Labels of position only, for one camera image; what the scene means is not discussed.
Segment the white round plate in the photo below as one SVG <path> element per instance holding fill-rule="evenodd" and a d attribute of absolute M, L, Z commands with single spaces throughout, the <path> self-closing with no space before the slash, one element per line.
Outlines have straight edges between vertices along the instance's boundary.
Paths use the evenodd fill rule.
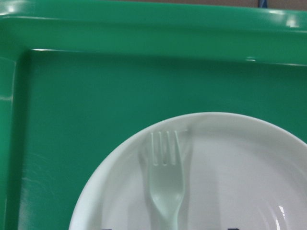
<path fill-rule="evenodd" d="M 150 134 L 176 131 L 185 179 L 178 230 L 304 230 L 307 145 L 268 122 L 231 113 L 174 117 L 114 149 L 75 206 L 71 230 L 160 230 L 149 196 Z"/>

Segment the pale green plastic fork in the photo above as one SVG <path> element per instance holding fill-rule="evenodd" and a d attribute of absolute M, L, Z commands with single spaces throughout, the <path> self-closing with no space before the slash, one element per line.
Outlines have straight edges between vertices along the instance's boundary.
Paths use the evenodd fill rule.
<path fill-rule="evenodd" d="M 176 131 L 150 134 L 148 159 L 149 196 L 161 230 L 177 230 L 178 214 L 185 195 L 184 170 Z"/>

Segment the green plastic tray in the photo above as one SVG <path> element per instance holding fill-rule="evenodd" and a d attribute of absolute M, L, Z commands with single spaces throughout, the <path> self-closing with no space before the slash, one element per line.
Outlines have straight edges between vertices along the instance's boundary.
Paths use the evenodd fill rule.
<path fill-rule="evenodd" d="M 68 229 L 109 152 L 197 112 L 249 115 L 306 140 L 307 13 L 1 1 L 1 229 Z"/>

